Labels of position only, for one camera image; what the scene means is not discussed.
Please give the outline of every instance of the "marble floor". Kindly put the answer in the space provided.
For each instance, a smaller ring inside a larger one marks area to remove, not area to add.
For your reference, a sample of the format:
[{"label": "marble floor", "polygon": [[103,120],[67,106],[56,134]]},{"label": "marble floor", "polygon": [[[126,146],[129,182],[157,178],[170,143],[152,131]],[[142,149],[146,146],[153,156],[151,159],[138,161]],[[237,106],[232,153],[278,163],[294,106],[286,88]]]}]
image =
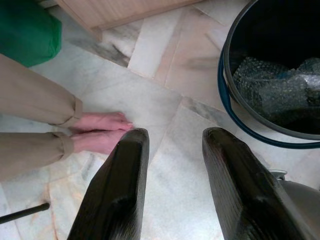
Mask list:
[{"label": "marble floor", "polygon": [[[96,43],[59,7],[62,49],[31,69],[82,99],[84,110],[122,111],[150,136],[142,240],[223,240],[202,157],[202,132],[222,127],[246,142],[269,169],[320,187],[319,150],[266,145],[228,117],[217,89],[217,64],[229,28],[248,0],[206,0],[106,30]],[[276,140],[301,142],[258,124]],[[63,131],[0,115],[2,132]],[[65,240],[86,189],[106,155],[68,159],[0,183],[0,216],[50,202],[50,209],[0,225],[0,240]]]}]

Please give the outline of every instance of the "trouser leg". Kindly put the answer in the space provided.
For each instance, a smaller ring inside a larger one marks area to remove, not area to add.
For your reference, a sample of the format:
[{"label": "trouser leg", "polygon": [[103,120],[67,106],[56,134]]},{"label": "trouser leg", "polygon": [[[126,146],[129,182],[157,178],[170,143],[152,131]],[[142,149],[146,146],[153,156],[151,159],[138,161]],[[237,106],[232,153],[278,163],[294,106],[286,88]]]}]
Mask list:
[{"label": "trouser leg", "polygon": [[74,151],[61,132],[0,133],[0,181],[67,158]]},{"label": "trouser leg", "polygon": [[[0,54],[0,113],[71,127],[82,102],[62,86]],[[65,159],[74,150],[61,132],[0,133],[0,181]]]},{"label": "trouser leg", "polygon": [[70,127],[82,102],[55,82],[0,54],[0,113]]}]

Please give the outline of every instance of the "foot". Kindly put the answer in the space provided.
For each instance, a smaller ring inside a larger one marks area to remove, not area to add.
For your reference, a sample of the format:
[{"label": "foot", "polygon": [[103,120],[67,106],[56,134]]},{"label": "foot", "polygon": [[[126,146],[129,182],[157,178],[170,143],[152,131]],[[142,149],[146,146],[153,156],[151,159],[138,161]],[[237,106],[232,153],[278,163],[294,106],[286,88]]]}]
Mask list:
[{"label": "foot", "polygon": [[77,121],[72,129],[78,132],[90,132],[93,130],[130,130],[133,123],[129,122],[122,112],[109,113],[83,113],[82,118]]},{"label": "foot", "polygon": [[126,132],[125,130],[115,130],[72,135],[71,139],[74,143],[74,152],[89,151],[110,154]]}]

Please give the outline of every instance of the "green cloth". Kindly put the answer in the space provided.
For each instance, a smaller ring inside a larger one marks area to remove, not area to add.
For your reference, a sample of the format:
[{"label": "green cloth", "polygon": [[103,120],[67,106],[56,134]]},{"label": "green cloth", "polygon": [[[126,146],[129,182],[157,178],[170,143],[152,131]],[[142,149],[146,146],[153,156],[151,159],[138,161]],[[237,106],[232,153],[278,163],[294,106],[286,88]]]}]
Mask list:
[{"label": "green cloth", "polygon": [[62,25],[33,0],[0,0],[0,53],[26,67],[54,58]]}]

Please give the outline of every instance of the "black rod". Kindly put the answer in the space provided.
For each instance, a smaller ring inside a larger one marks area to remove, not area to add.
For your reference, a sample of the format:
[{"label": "black rod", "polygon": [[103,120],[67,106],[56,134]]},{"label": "black rod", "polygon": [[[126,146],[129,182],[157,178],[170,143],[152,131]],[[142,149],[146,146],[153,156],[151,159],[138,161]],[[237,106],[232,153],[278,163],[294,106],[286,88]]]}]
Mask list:
[{"label": "black rod", "polygon": [[28,208],[28,209],[25,209],[22,211],[17,211],[17,212],[14,212],[14,213],[11,213],[11,214],[8,214],[5,216],[1,216],[0,217],[0,224],[4,224],[4,223],[7,223],[12,220],[16,220],[16,219],[19,219],[19,218],[22,218],[22,217],[25,217],[25,216],[28,216],[31,214],[35,214],[37,212],[45,211],[45,210],[49,209],[49,207],[50,207],[50,204],[46,202],[46,203],[41,204],[39,206],[31,207],[31,208]]}]

